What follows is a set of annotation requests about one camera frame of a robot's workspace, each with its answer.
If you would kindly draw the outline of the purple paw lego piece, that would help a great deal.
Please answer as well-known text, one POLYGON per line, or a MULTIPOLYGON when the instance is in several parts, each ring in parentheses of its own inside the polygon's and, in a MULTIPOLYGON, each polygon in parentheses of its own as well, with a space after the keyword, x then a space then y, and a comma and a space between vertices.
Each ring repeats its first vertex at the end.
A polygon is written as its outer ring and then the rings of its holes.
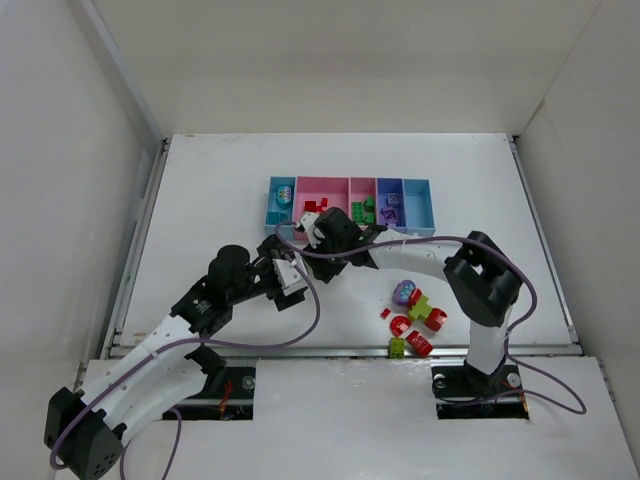
POLYGON ((402 280, 399 282, 392 294, 392 302, 400 307, 409 306, 411 298, 416 290, 416 285, 411 280, 402 280))

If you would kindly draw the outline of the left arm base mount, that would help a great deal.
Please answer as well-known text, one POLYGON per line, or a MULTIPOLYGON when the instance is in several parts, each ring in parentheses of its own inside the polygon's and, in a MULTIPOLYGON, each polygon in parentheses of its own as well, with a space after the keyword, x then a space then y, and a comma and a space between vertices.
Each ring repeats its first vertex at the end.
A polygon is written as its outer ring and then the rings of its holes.
POLYGON ((186 421, 249 421, 254 415, 257 361, 231 358, 221 380, 174 406, 186 421))

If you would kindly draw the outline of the green lego brick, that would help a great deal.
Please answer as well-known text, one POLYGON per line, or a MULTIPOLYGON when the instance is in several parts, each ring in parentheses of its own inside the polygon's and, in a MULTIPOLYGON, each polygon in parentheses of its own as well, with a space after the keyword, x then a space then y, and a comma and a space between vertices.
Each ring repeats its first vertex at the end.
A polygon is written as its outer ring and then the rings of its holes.
POLYGON ((376 204, 374 196, 367 196, 363 201, 364 209, 364 222, 367 225, 374 224, 376 222, 376 204))

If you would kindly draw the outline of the lime lego brick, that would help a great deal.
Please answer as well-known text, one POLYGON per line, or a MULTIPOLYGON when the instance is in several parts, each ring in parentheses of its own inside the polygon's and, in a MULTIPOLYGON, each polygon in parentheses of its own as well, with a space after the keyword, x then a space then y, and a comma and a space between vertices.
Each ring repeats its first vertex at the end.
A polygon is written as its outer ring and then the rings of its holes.
POLYGON ((388 346, 388 356, 390 359, 399 360, 405 357, 405 340, 403 338, 391 338, 388 346))

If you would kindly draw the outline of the teal frog printed lego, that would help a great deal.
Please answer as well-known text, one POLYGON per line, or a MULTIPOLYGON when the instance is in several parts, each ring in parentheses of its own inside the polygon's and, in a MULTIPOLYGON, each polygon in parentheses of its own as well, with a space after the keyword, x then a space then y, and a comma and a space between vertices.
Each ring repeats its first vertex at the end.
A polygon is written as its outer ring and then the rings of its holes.
POLYGON ((289 185, 280 185, 276 189, 276 203, 280 208, 286 209, 290 206, 293 200, 293 189, 289 185))

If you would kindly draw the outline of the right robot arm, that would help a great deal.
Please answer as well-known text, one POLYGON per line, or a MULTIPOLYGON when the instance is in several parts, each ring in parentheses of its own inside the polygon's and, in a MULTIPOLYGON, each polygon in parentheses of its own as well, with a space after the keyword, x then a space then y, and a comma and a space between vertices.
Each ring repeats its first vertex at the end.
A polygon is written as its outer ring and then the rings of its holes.
POLYGON ((507 320, 522 282, 486 234, 471 232, 446 257, 429 238, 386 226, 363 228, 337 207, 322 214, 305 213, 295 230, 306 237, 307 264, 325 283, 348 264, 405 270, 446 282, 470 321, 463 367, 468 381, 480 387, 497 381, 506 360, 507 320))

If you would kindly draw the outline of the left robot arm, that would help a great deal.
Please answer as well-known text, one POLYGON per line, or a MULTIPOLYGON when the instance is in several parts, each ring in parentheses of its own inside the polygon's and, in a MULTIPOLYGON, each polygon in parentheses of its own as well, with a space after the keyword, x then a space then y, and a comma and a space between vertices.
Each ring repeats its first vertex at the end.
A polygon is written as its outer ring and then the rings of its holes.
POLYGON ((117 365, 76 391, 63 387, 51 397, 44 443, 53 470, 102 478, 124 462, 128 445, 150 423, 222 384, 227 363, 213 348, 234 306, 264 296, 285 310, 315 290, 290 243, 271 235, 257 252, 252 259, 239 245, 222 247, 207 273, 117 365))

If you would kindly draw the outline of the teal lego brick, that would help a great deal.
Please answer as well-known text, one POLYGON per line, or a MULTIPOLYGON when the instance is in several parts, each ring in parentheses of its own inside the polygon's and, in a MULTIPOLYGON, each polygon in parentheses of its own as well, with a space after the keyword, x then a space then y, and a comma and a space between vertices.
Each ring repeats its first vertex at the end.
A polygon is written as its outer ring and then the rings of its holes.
POLYGON ((288 219, 288 215, 284 212, 268 212, 265 223, 267 225, 277 225, 288 219))

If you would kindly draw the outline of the green lego plate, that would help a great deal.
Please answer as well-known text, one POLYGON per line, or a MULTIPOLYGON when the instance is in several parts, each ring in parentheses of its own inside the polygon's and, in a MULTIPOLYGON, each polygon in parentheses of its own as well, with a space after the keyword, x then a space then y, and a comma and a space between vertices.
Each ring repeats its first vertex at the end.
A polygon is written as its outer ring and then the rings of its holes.
POLYGON ((354 222, 356 222, 357 224, 364 224, 365 215, 366 215, 366 212, 364 209, 363 202, 355 201, 351 203, 351 216, 354 222))

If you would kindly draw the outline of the lime red lego cluster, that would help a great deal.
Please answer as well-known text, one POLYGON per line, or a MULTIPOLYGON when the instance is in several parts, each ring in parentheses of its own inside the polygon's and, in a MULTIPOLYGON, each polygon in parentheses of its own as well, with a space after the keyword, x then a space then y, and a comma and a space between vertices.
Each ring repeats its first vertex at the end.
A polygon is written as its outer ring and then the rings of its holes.
POLYGON ((429 298, 419 289, 409 297, 407 316, 411 322, 421 322, 433 332, 439 331, 448 319, 446 312, 429 304, 429 298))

